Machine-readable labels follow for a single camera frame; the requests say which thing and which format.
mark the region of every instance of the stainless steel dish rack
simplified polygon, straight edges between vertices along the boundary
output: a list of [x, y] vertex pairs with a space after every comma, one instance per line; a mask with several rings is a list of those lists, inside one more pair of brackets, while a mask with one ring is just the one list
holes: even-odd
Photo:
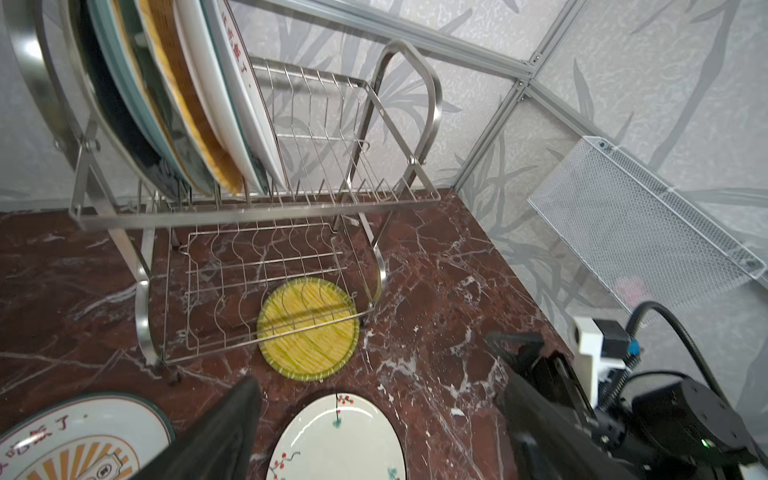
[[[77, 20], [82, 8], [81, 0], [61, 0], [59, 9], [70, 61], [91, 109], [84, 131], [53, 68], [41, 0], [4, 3], [22, 75], [75, 171], [69, 213], [83, 230], [108, 230], [137, 281], [136, 330], [147, 363], [180, 362], [375, 315], [386, 286], [379, 240], [391, 216], [440, 199], [422, 169], [442, 103], [439, 80], [424, 58], [411, 45], [393, 41], [384, 48], [372, 83], [251, 58], [275, 126], [286, 188], [271, 185], [258, 194], [243, 182], [238, 195], [218, 187], [213, 198], [189, 194], [177, 200], [140, 178], [135, 199], [118, 204], [94, 157], [97, 129], [132, 160], [106, 122], [84, 67]], [[420, 75], [428, 98], [414, 151], [378, 96], [398, 53]], [[372, 134], [379, 119], [396, 148], [382, 141], [381, 132]], [[268, 295], [287, 280], [308, 276], [343, 288], [356, 313], [283, 333], [257, 331]]]

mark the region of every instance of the wire rack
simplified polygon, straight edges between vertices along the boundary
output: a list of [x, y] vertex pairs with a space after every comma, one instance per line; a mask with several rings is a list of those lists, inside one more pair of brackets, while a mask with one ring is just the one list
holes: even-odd
[[[343, 219], [337, 232], [332, 222], [319, 217], [177, 229], [187, 242], [176, 249], [166, 231], [167, 255], [157, 259], [165, 263], [165, 276], [155, 286], [164, 294], [154, 295], [157, 301], [164, 298], [154, 308], [163, 309], [161, 331], [157, 325], [163, 361], [180, 362], [331, 323], [362, 323], [382, 292], [376, 258], [359, 220]], [[306, 277], [335, 283], [353, 299], [355, 313], [336, 315], [338, 306], [326, 301], [310, 311], [310, 321], [297, 325], [295, 318], [286, 318], [259, 330], [257, 320], [270, 294], [286, 281]]]
[[[188, 197], [167, 199], [171, 211], [139, 210], [114, 216], [88, 214], [85, 191], [89, 170], [81, 159], [75, 174], [70, 212], [84, 230], [182, 227], [220, 222], [267, 221], [380, 213], [433, 204], [439, 192], [421, 167], [367, 81], [251, 58], [273, 122], [286, 187], [270, 182], [257, 193], [243, 182], [243, 193], [218, 187], [213, 197], [188, 190]], [[365, 140], [373, 125], [386, 141]], [[419, 190], [412, 189], [415, 179]], [[134, 204], [154, 188], [141, 182]]]
[[627, 311], [685, 308], [766, 264], [667, 182], [600, 137], [582, 138], [528, 199]]
[[[205, 197], [180, 184], [177, 191], [188, 193], [179, 198], [134, 168], [135, 198], [119, 204], [96, 158], [99, 129], [129, 165], [136, 167], [136, 159], [111, 124], [115, 115], [105, 106], [110, 103], [102, 103], [94, 89], [92, 75], [105, 73], [88, 70], [84, 52], [94, 42], [87, 41], [84, 0], [60, 0], [59, 12], [69, 60], [91, 111], [85, 128], [56, 74], [42, 3], [9, 5], [14, 8], [6, 9], [5, 20], [22, 77], [75, 172], [70, 216], [83, 230], [108, 230], [136, 279], [137, 343], [148, 365], [334, 322], [362, 323], [376, 313], [387, 277], [379, 240], [392, 214], [440, 199], [422, 164], [437, 135], [442, 92], [434, 70], [412, 45], [387, 44], [370, 83], [251, 58], [285, 186], [270, 183], [257, 192], [243, 182], [240, 194], [217, 186]], [[412, 150], [378, 96], [395, 55], [424, 81], [426, 115]], [[370, 223], [369, 215], [376, 221]], [[287, 319], [285, 328], [258, 331], [270, 293], [286, 281], [310, 277], [346, 291], [354, 314], [338, 316], [328, 305], [330, 316], [313, 314], [311, 324]]]

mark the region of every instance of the dish rack frame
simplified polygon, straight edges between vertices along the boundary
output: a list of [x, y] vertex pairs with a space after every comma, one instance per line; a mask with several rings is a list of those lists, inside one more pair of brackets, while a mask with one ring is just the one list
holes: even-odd
[[[341, 121], [339, 121], [337, 136], [329, 136], [326, 129], [328, 103], [326, 103], [324, 132], [296, 133], [292, 120], [291, 134], [283, 134], [283, 138], [291, 138], [297, 146], [299, 141], [311, 142], [315, 148], [316, 142], [320, 141], [329, 143], [335, 141], [343, 144], [349, 154], [349, 162], [346, 165], [346, 171], [342, 172], [338, 185], [329, 180], [326, 175], [317, 188], [305, 186], [302, 189], [300, 180], [296, 186], [288, 181], [285, 189], [271, 185], [268, 193], [259, 194], [249, 191], [247, 183], [243, 182], [241, 194], [222, 194], [218, 187], [214, 198], [190, 194], [184, 199], [177, 200], [163, 197], [146, 178], [139, 175], [135, 201], [129, 202], [128, 205], [120, 205], [115, 200], [95, 158], [95, 154], [100, 150], [96, 140], [98, 128], [102, 129], [119, 155], [127, 162], [132, 162], [132, 159], [109, 123], [106, 122], [103, 107], [95, 95], [91, 79], [84, 67], [79, 46], [78, 23], [74, 20], [80, 13], [80, 8], [83, 8], [81, 0], [60, 0], [59, 3], [69, 60], [91, 111], [84, 130], [74, 115], [54, 69], [45, 35], [42, 0], [4, 1], [8, 33], [22, 77], [45, 123], [53, 133], [56, 148], [63, 153], [75, 173], [69, 214], [82, 230], [107, 230], [136, 280], [136, 333], [138, 346], [146, 363], [150, 366], [158, 366], [161, 363], [181, 362], [329, 323], [357, 319], [364, 324], [368, 318], [375, 316], [387, 282], [386, 265], [379, 248], [379, 241], [386, 232], [392, 215], [399, 210], [428, 206], [440, 200], [439, 192], [432, 186], [422, 165], [435, 140], [441, 120], [442, 90], [436, 73], [416, 49], [404, 41], [388, 43], [382, 51], [372, 82], [280, 61], [251, 58], [253, 67], [258, 71], [266, 72], [270, 81], [274, 77], [287, 78], [292, 95], [295, 94], [293, 91], [295, 79], [306, 83], [308, 89], [309, 82], [317, 82], [326, 92], [328, 88], [334, 87], [341, 91], [342, 85], [361, 92], [360, 95], [355, 94], [358, 103], [355, 112], [358, 114], [362, 107], [364, 113], [360, 122], [357, 116], [355, 118], [353, 137], [343, 137]], [[396, 54], [401, 54], [424, 81], [428, 98], [425, 127], [412, 152], [378, 96], [386, 69]], [[309, 91], [311, 109], [311, 90]], [[369, 142], [366, 137], [374, 112], [382, 118], [404, 157], [402, 177], [394, 186], [387, 184], [383, 178], [376, 183], [375, 175], [371, 175], [368, 168], [370, 164], [365, 152]], [[274, 106], [270, 113], [273, 119]], [[318, 160], [322, 166], [319, 152]], [[414, 191], [412, 186], [417, 178], [423, 189]], [[95, 214], [90, 213], [86, 196]], [[367, 217], [369, 214], [381, 214], [378, 226], [369, 221]], [[314, 242], [310, 241], [309, 232], [312, 229], [315, 229], [311, 235], [315, 236]], [[352, 229], [358, 230], [355, 232], [358, 233], [357, 237], [355, 233], [350, 233]], [[134, 241], [128, 233], [129, 230], [138, 230], [137, 238], [141, 239], [140, 243]], [[178, 240], [177, 232], [182, 230], [186, 230], [188, 234], [185, 245]], [[294, 235], [297, 231], [304, 232], [303, 243], [300, 237]], [[264, 233], [271, 234], [270, 242], [266, 244], [256, 242], [257, 236]], [[275, 241], [275, 236], [280, 234], [282, 236]], [[251, 235], [250, 244], [257, 256], [259, 256], [258, 250], [262, 249], [260, 257], [254, 262], [245, 261], [246, 259], [238, 253], [240, 247], [236, 247], [243, 243], [242, 240], [238, 240], [238, 237], [248, 235]], [[231, 250], [240, 263], [234, 262], [225, 266], [217, 256], [220, 253], [214, 252], [214, 243], [226, 236], [233, 236]], [[359, 240], [355, 240], [360, 236], [364, 238], [365, 251], [359, 248]], [[196, 260], [193, 259], [192, 250], [200, 244], [200, 242], [194, 242], [198, 238], [205, 237], [214, 239], [207, 247], [213, 254], [214, 264], [202, 267], [196, 264], [193, 268], [192, 262]], [[153, 268], [153, 260], [156, 260], [154, 251], [161, 239], [167, 242], [164, 274], [157, 273], [156, 270], [162, 270], [161, 268]], [[368, 261], [361, 260], [362, 255], [367, 255]], [[178, 260], [179, 256], [186, 256], [188, 260], [187, 270], [184, 272], [187, 275], [187, 293], [182, 306], [187, 311], [187, 326], [184, 330], [185, 334], [182, 335], [179, 332], [177, 338], [171, 340], [167, 335], [168, 321], [169, 318], [174, 320], [174, 317], [173, 313], [169, 315], [169, 285], [172, 259]], [[270, 269], [280, 267], [283, 268], [284, 274], [270, 273]], [[199, 329], [190, 326], [190, 316], [197, 307], [190, 296], [195, 293], [199, 296], [203, 292], [200, 288], [192, 287], [192, 278], [197, 276], [199, 281], [201, 275], [211, 271], [214, 272], [213, 275], [220, 276], [221, 294], [213, 310], [213, 324], [221, 331], [223, 339], [202, 343], [196, 337]], [[225, 276], [235, 271], [238, 275], [241, 271], [243, 281], [225, 280]], [[370, 276], [366, 274], [371, 271], [375, 272], [376, 277], [373, 287], [366, 280], [366, 277]], [[276, 282], [302, 276], [320, 275], [322, 278], [329, 276], [331, 280], [347, 290], [347, 276], [357, 273], [362, 277], [362, 289], [359, 290], [365, 296], [356, 298], [355, 301], [359, 307], [353, 316], [334, 317], [330, 321], [324, 320], [320, 323], [316, 321], [313, 325], [289, 329], [281, 333], [273, 330], [272, 333], [264, 335], [262, 332], [258, 336], [258, 332], [252, 331], [251, 325], [241, 313], [240, 318], [235, 322], [237, 324], [239, 320], [241, 334], [233, 338], [227, 337], [217, 319], [220, 304], [227, 301], [225, 291], [228, 289], [240, 289], [240, 304], [242, 304], [243, 299], [253, 292], [249, 291], [251, 285], [263, 286], [263, 292], [260, 292], [261, 302], [263, 302], [267, 292], [276, 286], [274, 285]], [[162, 277], [165, 279], [165, 314], [162, 325], [163, 342], [158, 348], [152, 333], [155, 319], [150, 318], [150, 303], [152, 286]], [[204, 323], [209, 323], [206, 327], [211, 327], [209, 320], [204, 320]], [[158, 326], [154, 325], [154, 327], [154, 331], [157, 332]], [[194, 338], [197, 338], [197, 345], [194, 344]], [[174, 344], [178, 346], [179, 343], [185, 343], [186, 354], [172, 355], [171, 347]]]

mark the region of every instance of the plate with chinese text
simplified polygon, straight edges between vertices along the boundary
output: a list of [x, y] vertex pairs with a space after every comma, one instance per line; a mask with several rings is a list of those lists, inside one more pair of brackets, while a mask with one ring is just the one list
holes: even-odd
[[167, 417], [146, 400], [122, 393], [82, 396], [46, 409], [0, 437], [0, 474], [124, 480], [173, 439]]

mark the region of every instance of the orange sunburst pattern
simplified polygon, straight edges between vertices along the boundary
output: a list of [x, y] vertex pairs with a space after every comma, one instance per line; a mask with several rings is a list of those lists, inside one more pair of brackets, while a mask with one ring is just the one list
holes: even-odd
[[109, 435], [93, 435], [43, 455], [17, 478], [75, 480], [87, 473], [89, 478], [125, 480], [139, 468], [136, 453], [125, 441]]

